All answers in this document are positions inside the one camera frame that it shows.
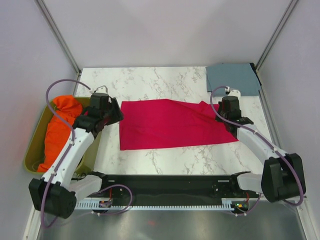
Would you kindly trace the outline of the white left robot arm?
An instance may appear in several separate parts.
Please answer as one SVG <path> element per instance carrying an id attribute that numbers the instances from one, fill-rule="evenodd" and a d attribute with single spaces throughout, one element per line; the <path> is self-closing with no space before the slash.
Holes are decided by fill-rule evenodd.
<path id="1" fill-rule="evenodd" d="M 107 93 L 93 93 L 89 106 L 71 125 L 70 135 L 52 166 L 40 179 L 32 179 L 29 192 L 34 208 L 41 217 L 50 214 L 67 219 L 76 204 L 91 194 L 106 196 L 110 191 L 108 182 L 96 174 L 72 182 L 72 177 L 87 149 L 105 126 L 124 119 L 119 103 Z"/>

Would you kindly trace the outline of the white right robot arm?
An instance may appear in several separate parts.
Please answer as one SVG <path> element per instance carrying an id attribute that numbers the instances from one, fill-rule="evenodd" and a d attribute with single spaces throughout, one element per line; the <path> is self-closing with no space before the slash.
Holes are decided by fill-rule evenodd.
<path id="1" fill-rule="evenodd" d="M 262 173 L 235 174 L 236 180 L 229 184 L 235 197 L 247 190 L 261 193 L 271 202 L 286 202 L 300 197 L 300 205 L 306 193 L 306 183 L 301 157 L 287 153 L 270 142 L 248 117 L 242 116 L 240 101 L 236 96 L 224 96 L 218 103 L 215 119 L 244 144 L 263 164 Z"/>

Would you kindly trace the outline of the red t-shirt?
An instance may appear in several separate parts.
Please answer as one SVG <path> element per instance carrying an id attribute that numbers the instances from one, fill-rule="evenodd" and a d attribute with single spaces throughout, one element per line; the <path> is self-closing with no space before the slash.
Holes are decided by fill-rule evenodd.
<path id="1" fill-rule="evenodd" d="M 124 101 L 120 110 L 119 148 L 149 150 L 236 142 L 222 122 L 216 121 L 218 104 L 170 99 Z"/>

